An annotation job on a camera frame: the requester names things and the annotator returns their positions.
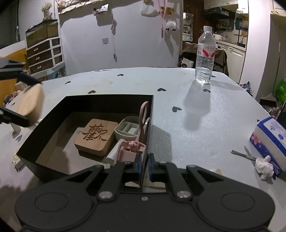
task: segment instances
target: water bottle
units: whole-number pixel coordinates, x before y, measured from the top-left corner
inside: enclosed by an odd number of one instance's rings
[[[212,27],[204,26],[204,33],[198,39],[195,78],[200,84],[210,82],[215,60],[216,42],[212,36]]]

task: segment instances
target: red and white label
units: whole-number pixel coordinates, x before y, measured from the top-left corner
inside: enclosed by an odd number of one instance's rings
[[[204,44],[204,43],[198,43],[198,52],[197,55],[200,55],[202,57],[215,57],[215,46]]]

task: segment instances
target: brown cloth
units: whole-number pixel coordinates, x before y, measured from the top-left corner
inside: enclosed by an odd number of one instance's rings
[[[195,67],[196,60],[193,60],[193,59],[194,58],[196,59],[197,50],[198,50],[198,45],[196,43],[186,42],[185,49],[183,49],[180,53],[180,61],[178,63],[178,67],[182,63],[183,57],[187,56],[186,53],[192,53],[191,57],[193,58],[191,58],[191,60],[194,62],[193,67]],[[213,70],[224,73],[227,76],[229,75],[229,71],[227,69],[227,56],[223,49],[216,48]]]

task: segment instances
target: table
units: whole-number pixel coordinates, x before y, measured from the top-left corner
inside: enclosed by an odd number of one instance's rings
[[[41,118],[65,96],[91,90],[96,91],[93,94],[154,95],[148,152],[157,161],[173,162],[179,168],[187,164],[219,168],[224,176],[267,192],[276,206],[269,229],[278,232],[286,225],[286,183],[278,178],[273,184],[261,181],[249,160],[230,153],[232,149],[244,153],[247,146],[253,156],[261,157],[249,137],[257,120],[269,114],[225,74],[212,74],[210,85],[203,86],[194,82],[194,69],[187,68],[100,70],[45,81]],[[39,184],[27,167],[17,173],[12,164],[12,155],[32,131],[24,128],[22,132],[17,142],[12,127],[0,125],[0,217],[15,230],[20,228],[13,209],[16,198]]]

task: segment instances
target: bottle cap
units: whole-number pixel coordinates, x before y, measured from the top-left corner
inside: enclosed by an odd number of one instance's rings
[[[212,27],[204,26],[204,31],[212,32]]]

